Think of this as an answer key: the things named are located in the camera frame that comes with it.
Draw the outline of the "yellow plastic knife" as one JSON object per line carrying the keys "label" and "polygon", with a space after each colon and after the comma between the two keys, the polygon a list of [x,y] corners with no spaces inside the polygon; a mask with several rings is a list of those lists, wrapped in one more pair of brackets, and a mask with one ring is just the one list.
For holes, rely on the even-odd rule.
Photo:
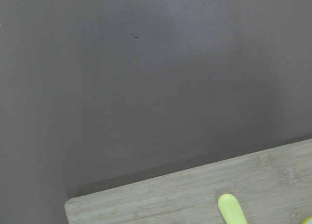
{"label": "yellow plastic knife", "polygon": [[241,205],[234,195],[222,194],[217,206],[226,224],[247,224]]}

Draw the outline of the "wooden cutting board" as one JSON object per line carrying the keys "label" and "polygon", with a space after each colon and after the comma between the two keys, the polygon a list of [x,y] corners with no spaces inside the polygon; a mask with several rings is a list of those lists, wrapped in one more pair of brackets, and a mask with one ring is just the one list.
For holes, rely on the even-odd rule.
{"label": "wooden cutting board", "polygon": [[233,194],[250,224],[300,224],[312,214],[312,142],[305,140],[68,200],[71,224],[221,224]]}

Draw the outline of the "lemon slice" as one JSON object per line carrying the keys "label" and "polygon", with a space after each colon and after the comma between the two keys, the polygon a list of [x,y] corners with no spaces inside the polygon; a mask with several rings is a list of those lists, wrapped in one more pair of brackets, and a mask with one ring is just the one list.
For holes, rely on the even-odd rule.
{"label": "lemon slice", "polygon": [[312,224],[312,216],[306,218],[306,219],[302,222],[302,224]]}

